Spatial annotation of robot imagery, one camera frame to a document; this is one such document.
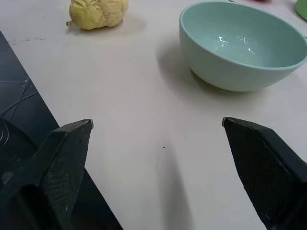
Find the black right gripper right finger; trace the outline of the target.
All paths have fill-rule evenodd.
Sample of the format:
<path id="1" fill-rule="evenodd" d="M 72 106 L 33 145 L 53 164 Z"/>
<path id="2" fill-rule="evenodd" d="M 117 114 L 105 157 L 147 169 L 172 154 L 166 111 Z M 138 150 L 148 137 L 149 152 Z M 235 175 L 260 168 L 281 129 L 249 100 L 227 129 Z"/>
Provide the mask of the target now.
<path id="1" fill-rule="evenodd" d="M 272 129 L 224 117 L 236 171 L 268 230 L 307 228 L 307 163 Z"/>

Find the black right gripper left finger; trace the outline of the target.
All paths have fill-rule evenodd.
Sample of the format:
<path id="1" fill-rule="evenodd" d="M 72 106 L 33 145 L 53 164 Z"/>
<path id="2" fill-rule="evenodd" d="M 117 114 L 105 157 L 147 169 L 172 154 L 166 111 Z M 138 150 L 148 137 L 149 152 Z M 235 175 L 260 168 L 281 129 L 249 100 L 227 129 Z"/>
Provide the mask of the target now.
<path id="1" fill-rule="evenodd" d="M 72 229 L 93 127 L 92 119 L 66 124 L 37 147 L 17 128 L 0 126 L 1 229 Z"/>

